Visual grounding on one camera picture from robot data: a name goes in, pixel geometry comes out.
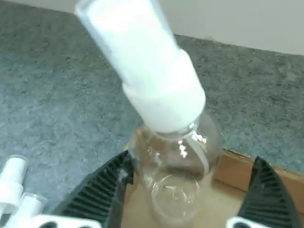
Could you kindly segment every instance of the bottle neck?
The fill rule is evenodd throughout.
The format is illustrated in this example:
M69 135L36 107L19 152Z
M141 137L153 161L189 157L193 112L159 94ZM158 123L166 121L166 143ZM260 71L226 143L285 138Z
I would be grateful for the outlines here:
M171 133L160 133L160 132L153 132L152 133L163 139L163 140L176 140L176 139L183 139L187 137L189 134L191 134L193 131L196 131L198 126L199 126L199 117L196 118L193 122L188 124L185 128L182 128L176 132L171 132Z

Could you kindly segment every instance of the white bottle cap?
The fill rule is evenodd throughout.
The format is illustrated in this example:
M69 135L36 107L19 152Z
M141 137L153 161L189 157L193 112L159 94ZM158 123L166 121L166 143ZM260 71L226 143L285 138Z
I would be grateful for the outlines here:
M76 7L123 81L123 90L152 130L187 127L205 107L205 92L157 1L83 0Z
M0 174L0 217L12 213L18 207L26 169L27 159L20 155L11 155L4 164Z
M47 199L32 193L24 193L18 210L11 215L6 228L22 228L24 223L40 214L47 203Z

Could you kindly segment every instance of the plastic bottle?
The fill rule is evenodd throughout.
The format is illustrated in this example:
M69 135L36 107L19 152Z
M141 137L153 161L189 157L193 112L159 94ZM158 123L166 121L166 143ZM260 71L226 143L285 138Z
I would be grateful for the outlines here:
M191 227L222 147L190 57L155 1L84 0L76 14L143 120L129 152L152 214L160 226Z

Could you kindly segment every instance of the cardboard box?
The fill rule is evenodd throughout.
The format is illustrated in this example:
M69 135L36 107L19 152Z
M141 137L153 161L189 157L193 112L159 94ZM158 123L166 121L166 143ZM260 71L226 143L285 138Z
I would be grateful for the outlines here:
M253 160L237 152L225 150L206 190L203 210L195 220L195 227L224 228L227 219L236 216L248 189ZM304 221L304 176L274 167L290 192ZM121 228L156 228L138 178L128 186Z

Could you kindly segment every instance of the white wall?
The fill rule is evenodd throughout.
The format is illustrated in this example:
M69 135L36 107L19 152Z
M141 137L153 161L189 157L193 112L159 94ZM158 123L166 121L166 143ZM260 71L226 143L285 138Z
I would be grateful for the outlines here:
M10 0L73 12L77 0ZM304 0L159 0L174 33L304 55Z

